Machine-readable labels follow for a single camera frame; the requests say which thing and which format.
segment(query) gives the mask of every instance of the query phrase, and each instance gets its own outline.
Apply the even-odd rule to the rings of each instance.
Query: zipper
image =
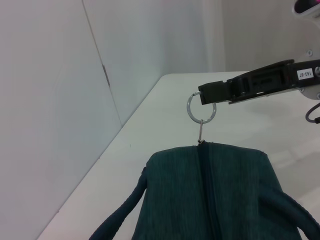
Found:
[[[211,171],[209,159],[209,144],[205,141],[197,146],[200,171],[205,196],[205,204],[210,222],[211,234],[214,240],[222,240],[221,228],[217,214],[217,201],[215,195],[214,175]]]

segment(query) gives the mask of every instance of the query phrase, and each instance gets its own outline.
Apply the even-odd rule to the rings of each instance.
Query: white wall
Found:
[[[222,1],[227,71],[249,71],[286,59],[320,58],[320,29],[295,18],[294,0]],[[306,56],[308,49],[313,56]]]
[[[169,73],[225,69],[220,0],[84,0],[121,123]]]
[[[34,240],[120,130],[79,0],[0,8],[0,239]]]

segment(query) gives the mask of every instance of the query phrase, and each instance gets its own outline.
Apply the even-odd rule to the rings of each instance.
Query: black cable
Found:
[[[316,110],[317,108],[320,107],[320,103],[318,103],[317,105],[313,106],[312,108],[310,108],[309,111],[306,112],[305,114],[305,120],[307,120],[309,123],[316,123],[319,124],[320,123],[320,117],[316,117],[314,120],[310,119],[309,116],[310,114]]]

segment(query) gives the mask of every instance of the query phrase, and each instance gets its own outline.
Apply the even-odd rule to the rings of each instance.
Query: teal bag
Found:
[[[143,193],[133,240],[320,240],[261,151],[203,142],[155,153],[130,197],[93,233],[111,240]]]

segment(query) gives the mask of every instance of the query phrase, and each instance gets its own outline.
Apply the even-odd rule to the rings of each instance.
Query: white table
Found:
[[[198,86],[242,73],[162,77],[39,240],[87,240],[127,199],[153,153],[197,144],[200,125],[189,118],[186,104]],[[320,221],[320,126],[305,120],[305,113],[316,103],[299,91],[232,105],[218,103],[215,118],[203,126],[202,137],[207,142],[266,152],[283,190]],[[197,118],[207,119],[212,105],[201,106],[196,96],[191,110]],[[141,203],[124,221],[115,240],[131,239]]]

